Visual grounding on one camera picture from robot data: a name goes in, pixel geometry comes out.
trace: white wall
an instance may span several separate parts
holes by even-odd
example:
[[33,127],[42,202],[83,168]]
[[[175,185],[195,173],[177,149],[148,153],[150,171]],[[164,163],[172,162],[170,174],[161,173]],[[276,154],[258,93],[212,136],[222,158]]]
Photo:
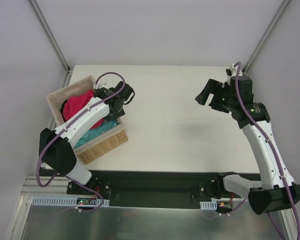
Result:
[[256,100],[268,108],[285,164],[300,183],[300,0],[292,2],[249,75]]
[[71,66],[247,63],[282,0],[38,0]]
[[34,172],[39,133],[51,119],[45,95],[64,77],[27,1],[0,1],[0,239],[25,176]]

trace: purple cable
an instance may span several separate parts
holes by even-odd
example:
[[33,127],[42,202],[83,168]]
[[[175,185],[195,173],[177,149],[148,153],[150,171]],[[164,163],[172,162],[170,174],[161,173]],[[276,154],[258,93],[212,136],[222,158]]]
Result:
[[[120,75],[120,74],[118,74],[118,73],[116,73],[116,72],[112,72],[112,71],[110,71],[110,72],[106,72],[106,73],[104,73],[104,74],[102,74],[101,76],[99,76],[98,77],[98,79],[95,81],[95,84],[97,84],[98,82],[99,82],[99,80],[103,77],[103,76],[105,76],[105,75],[108,75],[108,74],[114,74],[114,75],[117,75],[117,76],[119,76],[121,79],[122,79],[122,81],[123,81],[123,84],[122,84],[122,87],[118,90],[118,91],[116,91],[114,94],[112,94],[112,95],[110,95],[110,96],[108,96],[108,97],[106,97],[105,99],[102,99],[101,101],[99,101],[99,102],[97,102],[97,103],[95,103],[95,104],[93,104],[93,105],[91,105],[90,106],[90,108],[93,108],[93,107],[95,107],[95,106],[97,106],[97,105],[99,105],[99,104],[101,104],[101,103],[104,103],[105,101],[107,101],[107,100],[109,100],[109,99],[111,99],[111,98],[113,98],[113,97],[115,97],[116,95],[118,95],[123,89],[124,89],[124,87],[125,87],[125,79],[124,79],[124,77],[122,76],[122,75]],[[84,111],[82,111],[78,116],[76,116],[67,126],[66,126],[66,129],[68,129],[71,125],[73,125],[80,117],[82,117],[87,111],[89,111],[88,109],[85,109]],[[52,182],[52,180],[54,179],[54,177],[57,175],[57,173],[54,173],[53,175],[52,175],[52,177],[48,180],[48,182],[46,182],[45,184],[43,184],[43,183],[41,183],[41,180],[40,180],[40,174],[39,174],[39,172],[40,172],[40,168],[41,168],[41,164],[42,164],[42,158],[43,158],[43,156],[44,156],[44,154],[46,153],[46,151],[47,151],[47,149],[65,132],[66,130],[65,129],[62,129],[44,148],[43,148],[43,150],[42,150],[42,152],[40,153],[40,155],[39,155],[39,159],[38,159],[38,162],[36,163],[36,181],[37,181],[37,183],[38,183],[38,185],[40,186],[40,187],[42,187],[42,188],[45,188],[46,186],[48,186],[49,184],[50,184],[50,182]],[[77,182],[77,181],[75,181],[75,180],[73,180],[73,179],[71,179],[71,178],[69,178],[68,176],[65,176],[66,178],[68,178],[68,179],[70,179],[70,180],[72,180],[74,183],[76,183],[77,185],[79,185],[80,187],[82,187],[82,188],[84,188],[84,189],[86,189],[86,190],[88,190],[88,191],[90,191],[90,192],[92,192],[92,193],[94,193],[94,194],[97,194],[100,198],[101,198],[101,200],[102,200],[102,203],[101,203],[101,205],[99,205],[99,206],[97,206],[97,207],[95,207],[94,209],[92,209],[92,210],[96,210],[96,209],[98,209],[98,208],[100,208],[103,204],[104,204],[104,200],[103,200],[103,197],[101,196],[101,194],[99,194],[98,192],[96,192],[95,190],[92,190],[92,189],[90,189],[90,188],[88,188],[88,187],[86,187],[86,186],[84,186],[84,185],[82,185],[82,184],[80,184],[79,182]],[[81,210],[82,212],[91,212],[91,210]]]
[[[266,134],[266,132],[261,128],[260,125],[258,125],[256,123],[256,121],[252,118],[252,116],[249,114],[249,112],[246,110],[244,104],[243,104],[243,101],[242,101],[242,98],[241,98],[241,95],[240,95],[240,91],[239,91],[239,74],[240,74],[240,71],[241,71],[241,62],[237,62],[234,67],[236,67],[238,65],[238,70],[237,70],[237,73],[236,73],[236,76],[235,76],[235,90],[236,90],[236,94],[238,96],[238,100],[239,100],[239,103],[241,105],[241,108],[243,110],[243,112],[245,113],[245,115],[248,117],[248,119],[251,121],[251,123],[254,124],[254,126],[262,133],[262,135],[265,137],[265,139],[267,140],[268,144],[270,145],[271,147],[271,150],[274,154],[274,157],[275,157],[275,160],[276,160],[276,163],[278,165],[278,168],[279,168],[279,172],[281,174],[281,176],[284,175],[284,171],[283,171],[283,167],[282,167],[282,164],[280,162],[280,158],[279,158],[279,155],[271,141],[271,139],[269,138],[269,136]],[[292,207],[292,210],[294,212],[294,215],[295,215],[295,219],[296,219],[296,223],[297,223],[297,226],[298,226],[298,237],[297,237],[297,240],[300,240],[300,217],[299,217],[299,214],[298,214],[298,211],[295,207],[295,204],[294,204],[294,201],[293,201],[293,197],[292,197],[292,194],[291,194],[291,190],[289,188],[289,185],[288,185],[288,182],[286,181],[286,178],[283,177],[282,178],[282,181],[283,181],[283,184],[286,188],[286,191],[288,193],[288,196],[289,196],[289,200],[290,200],[290,203],[291,203],[291,207]],[[277,228],[277,225],[276,223],[274,223],[273,219],[270,218],[274,227],[276,228],[276,230],[278,231],[279,235],[282,237],[283,234],[280,232],[280,230]]]
[[[236,208],[234,208],[232,211],[230,211],[229,213],[231,214],[231,213],[233,213],[233,212],[235,212],[239,207],[241,207],[242,205],[243,205],[243,203],[245,203],[245,201],[246,201],[246,199],[243,199],[243,201],[236,207]],[[221,217],[221,216],[227,216],[227,214],[222,214],[222,215],[216,215],[216,216],[214,216],[214,217],[206,217],[206,216],[204,216],[204,215],[202,215],[202,217],[204,217],[205,219],[207,219],[207,220],[212,220],[212,219],[216,219],[216,218],[218,218],[218,217]]]

